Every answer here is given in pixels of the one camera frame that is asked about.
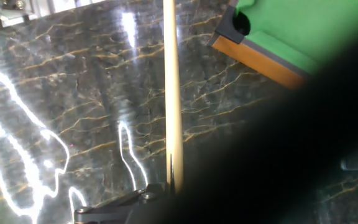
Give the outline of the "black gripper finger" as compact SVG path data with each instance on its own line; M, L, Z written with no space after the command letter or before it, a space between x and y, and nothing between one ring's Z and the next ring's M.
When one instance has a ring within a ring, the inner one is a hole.
M110 202L74 211L75 223L147 223L168 197L166 183L149 184Z

